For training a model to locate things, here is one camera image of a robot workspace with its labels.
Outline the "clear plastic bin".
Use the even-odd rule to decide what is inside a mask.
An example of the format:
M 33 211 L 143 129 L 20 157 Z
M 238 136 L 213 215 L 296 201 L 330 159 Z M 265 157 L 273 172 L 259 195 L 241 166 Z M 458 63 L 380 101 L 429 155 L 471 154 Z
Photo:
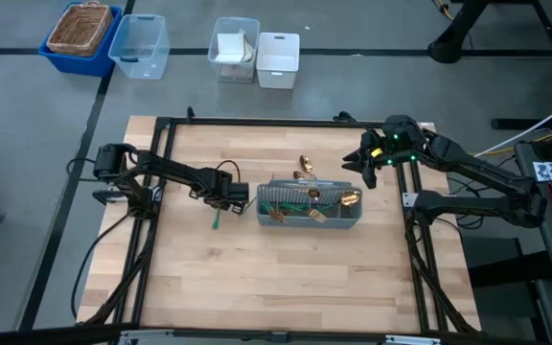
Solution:
M 219 81 L 250 83 L 254 79 L 256 56 L 260 33 L 260 22 L 247 17 L 221 17 L 216 21 L 208 50 L 208 61 L 213 67 Z M 215 57 L 218 53 L 218 34 L 236 34 L 244 31 L 246 38 L 254 48 L 253 58 L 249 62 L 239 64 L 218 63 Z

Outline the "white cardboard box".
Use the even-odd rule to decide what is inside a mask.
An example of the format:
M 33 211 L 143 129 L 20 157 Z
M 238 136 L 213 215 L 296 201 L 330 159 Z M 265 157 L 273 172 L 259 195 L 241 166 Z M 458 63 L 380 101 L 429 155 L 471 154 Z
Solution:
M 249 62 L 254 55 L 254 48 L 248 42 L 244 31 L 236 34 L 218 34 L 218 53 L 215 61 L 226 64 Z

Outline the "black stand foot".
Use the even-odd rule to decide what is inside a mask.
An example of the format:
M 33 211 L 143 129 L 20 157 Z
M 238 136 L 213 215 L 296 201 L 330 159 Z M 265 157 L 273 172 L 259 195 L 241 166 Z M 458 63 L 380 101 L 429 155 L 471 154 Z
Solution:
M 463 0 L 456 15 L 448 11 L 444 0 L 432 0 L 439 12 L 450 20 L 449 26 L 427 47 L 429 56 L 441 63 L 457 62 L 462 56 L 462 45 L 470 29 L 487 7 L 487 0 Z

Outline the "brown wicker basket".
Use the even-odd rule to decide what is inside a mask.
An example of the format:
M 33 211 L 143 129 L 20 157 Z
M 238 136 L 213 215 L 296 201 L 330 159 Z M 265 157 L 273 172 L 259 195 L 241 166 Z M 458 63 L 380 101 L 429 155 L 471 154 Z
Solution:
M 99 1 L 72 4 L 57 21 L 46 46 L 57 54 L 92 57 L 112 20 L 110 7 Z

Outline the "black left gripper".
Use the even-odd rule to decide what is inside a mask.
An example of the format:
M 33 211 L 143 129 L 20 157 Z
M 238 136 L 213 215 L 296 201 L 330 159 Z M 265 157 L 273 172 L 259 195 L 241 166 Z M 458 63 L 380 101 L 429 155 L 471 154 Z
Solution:
M 231 174 L 214 168 L 192 169 L 192 184 L 189 197 L 202 199 L 215 209 L 229 209 L 236 215 L 242 215 L 247 204 L 245 202 L 230 202 L 229 187 Z

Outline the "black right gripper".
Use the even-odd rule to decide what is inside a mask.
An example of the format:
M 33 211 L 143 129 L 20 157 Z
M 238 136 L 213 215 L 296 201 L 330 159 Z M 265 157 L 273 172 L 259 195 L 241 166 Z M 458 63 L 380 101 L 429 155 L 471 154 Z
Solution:
M 394 166 L 398 163 L 417 161 L 424 151 L 425 137 L 417 123 L 407 115 L 389 116 L 383 126 L 383 135 L 365 131 L 359 147 L 345 155 L 342 168 L 360 173 L 368 189 L 377 187 L 377 177 L 372 161 L 363 161 L 374 151 L 374 162 L 379 166 Z

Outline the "grey plastic cutlery basket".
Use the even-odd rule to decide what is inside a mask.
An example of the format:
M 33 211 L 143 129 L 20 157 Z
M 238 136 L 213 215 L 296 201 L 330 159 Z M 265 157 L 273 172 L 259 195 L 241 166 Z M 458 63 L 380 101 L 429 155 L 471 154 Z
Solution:
M 308 196 L 309 189 L 320 192 L 318 200 Z M 345 207 L 338 203 L 342 193 L 361 191 L 346 181 L 314 179 L 274 179 L 260 184 L 256 190 L 257 219 L 262 226 L 284 226 L 289 228 L 323 228 L 345 230 L 355 225 L 362 216 L 362 196 L 360 202 Z M 283 203 L 328 206 L 325 223 L 306 217 L 290 217 L 281 209 Z

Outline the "white plastic bin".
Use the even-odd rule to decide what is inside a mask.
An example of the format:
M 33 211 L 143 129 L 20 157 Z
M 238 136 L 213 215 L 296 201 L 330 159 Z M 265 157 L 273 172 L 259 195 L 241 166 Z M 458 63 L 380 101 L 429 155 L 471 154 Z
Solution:
M 293 89 L 299 59 L 299 34 L 260 33 L 256 61 L 260 87 Z

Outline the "blue plastic bin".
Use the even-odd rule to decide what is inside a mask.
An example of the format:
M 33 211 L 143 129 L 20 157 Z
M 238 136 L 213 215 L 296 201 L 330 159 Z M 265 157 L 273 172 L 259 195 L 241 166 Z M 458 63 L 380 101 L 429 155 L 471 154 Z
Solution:
M 47 39 L 44 39 L 38 48 L 38 54 L 47 58 L 61 73 L 85 75 L 91 77 L 105 77 L 112 69 L 114 61 L 108 56 L 114 35 L 123 17 L 123 9 L 110 6 L 113 21 L 104 34 L 102 42 L 92 57 L 78 57 L 53 53 L 47 47 Z

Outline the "black furniture base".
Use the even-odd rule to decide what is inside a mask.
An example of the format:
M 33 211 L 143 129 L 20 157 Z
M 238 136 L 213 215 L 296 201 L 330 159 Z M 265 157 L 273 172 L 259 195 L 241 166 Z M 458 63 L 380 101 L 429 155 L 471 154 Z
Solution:
M 517 239 L 462 240 L 482 329 L 495 336 L 552 342 L 552 264 Z

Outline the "black crossbar silver brackets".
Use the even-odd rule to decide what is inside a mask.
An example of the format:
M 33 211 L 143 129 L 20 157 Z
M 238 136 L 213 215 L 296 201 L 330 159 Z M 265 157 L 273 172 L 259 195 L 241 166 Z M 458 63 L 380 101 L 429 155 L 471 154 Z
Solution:
M 145 338 L 224 338 L 262 340 L 275 344 L 295 341 L 372 342 L 378 345 L 545 345 L 542 342 L 500 338 L 472 333 L 430 331 L 418 334 L 391 333 L 319 333 L 286 331 L 226 331 L 196 329 L 142 329 L 136 323 L 80 325 L 0 333 L 0 345 L 95 345 L 122 340 L 131 342 Z

